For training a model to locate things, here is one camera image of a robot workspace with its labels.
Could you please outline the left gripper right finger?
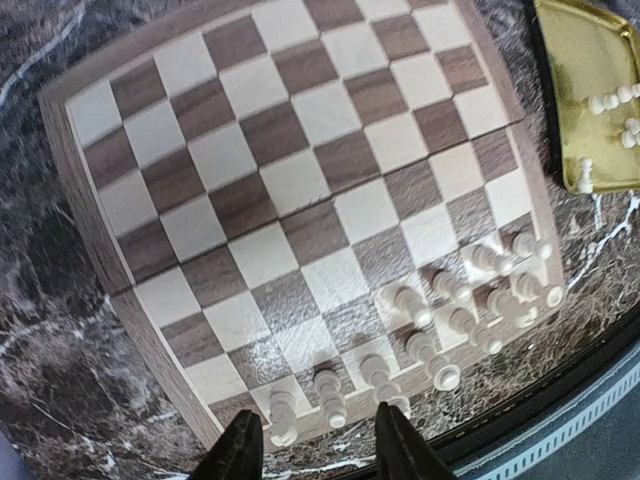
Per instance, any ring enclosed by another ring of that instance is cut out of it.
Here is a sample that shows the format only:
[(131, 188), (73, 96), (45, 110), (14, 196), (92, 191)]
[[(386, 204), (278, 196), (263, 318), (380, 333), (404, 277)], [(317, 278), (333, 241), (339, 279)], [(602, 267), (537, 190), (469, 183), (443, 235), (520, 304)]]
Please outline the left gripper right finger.
[(377, 479), (455, 480), (398, 407), (378, 405), (375, 434)]

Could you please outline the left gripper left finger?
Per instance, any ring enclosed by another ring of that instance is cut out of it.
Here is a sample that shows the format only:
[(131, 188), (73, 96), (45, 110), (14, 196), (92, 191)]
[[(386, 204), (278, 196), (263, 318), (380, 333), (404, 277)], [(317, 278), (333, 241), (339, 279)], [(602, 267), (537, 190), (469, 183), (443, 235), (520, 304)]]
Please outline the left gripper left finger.
[(189, 475), (190, 480), (260, 480), (264, 439), (260, 417), (241, 410)]

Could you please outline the white chess king piece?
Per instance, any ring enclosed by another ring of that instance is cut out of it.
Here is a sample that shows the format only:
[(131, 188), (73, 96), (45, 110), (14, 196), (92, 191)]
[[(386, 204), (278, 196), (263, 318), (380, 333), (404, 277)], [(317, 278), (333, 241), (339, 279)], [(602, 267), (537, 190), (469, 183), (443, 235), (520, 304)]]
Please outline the white chess king piece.
[(405, 343), (409, 356), (422, 362), (427, 376), (439, 391), (453, 391), (461, 381), (461, 370), (446, 355), (436, 351), (433, 341), (423, 331), (413, 332)]

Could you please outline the white chess queen piece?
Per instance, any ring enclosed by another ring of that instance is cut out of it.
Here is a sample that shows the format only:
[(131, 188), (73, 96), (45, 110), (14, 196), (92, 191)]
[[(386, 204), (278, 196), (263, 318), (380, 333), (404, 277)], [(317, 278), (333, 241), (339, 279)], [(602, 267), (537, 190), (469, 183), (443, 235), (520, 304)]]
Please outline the white chess queen piece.
[(372, 398), (376, 405), (387, 403), (396, 406), (407, 419), (411, 418), (409, 397), (391, 379), (390, 367), (382, 356), (366, 355), (360, 363), (359, 371), (365, 382), (373, 388)]

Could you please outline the wooden chess board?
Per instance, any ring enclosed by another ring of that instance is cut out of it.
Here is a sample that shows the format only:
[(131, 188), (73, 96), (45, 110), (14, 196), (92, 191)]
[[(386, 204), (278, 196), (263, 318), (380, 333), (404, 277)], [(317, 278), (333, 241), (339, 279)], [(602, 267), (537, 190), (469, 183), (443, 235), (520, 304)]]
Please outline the wooden chess board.
[[(206, 446), (249, 409), (283, 448), (275, 391), (295, 397), (295, 442), (341, 429), (314, 388), (325, 369), (346, 425), (371, 417), (368, 354), (409, 400), (434, 390), (405, 347), (415, 331), (462, 379), (494, 355), (450, 327), (456, 308), (504, 348), (561, 305), (511, 286), (528, 272), (564, 289), (563, 268), (539, 157), (470, 1), (201, 1), (88, 57), (39, 103), (100, 282)], [(520, 232), (552, 256), (516, 255)], [(477, 268), (476, 245), (512, 273)], [(436, 293), (440, 271), (472, 296)], [(401, 287), (429, 325), (396, 309)], [(536, 306), (535, 323), (489, 310), (495, 289)]]

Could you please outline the gold metal tray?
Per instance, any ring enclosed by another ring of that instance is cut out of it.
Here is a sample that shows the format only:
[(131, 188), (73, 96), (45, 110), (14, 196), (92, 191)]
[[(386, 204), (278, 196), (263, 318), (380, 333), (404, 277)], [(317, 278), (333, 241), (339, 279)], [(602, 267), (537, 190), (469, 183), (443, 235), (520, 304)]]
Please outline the gold metal tray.
[(540, 72), (548, 98), (553, 155), (572, 194), (580, 159), (593, 161), (594, 191), (604, 194), (639, 187), (639, 145), (622, 146), (625, 120), (639, 118), (639, 98), (592, 114), (587, 99), (639, 84), (639, 33), (623, 17), (588, 1), (536, 1), (537, 39), (546, 66)]

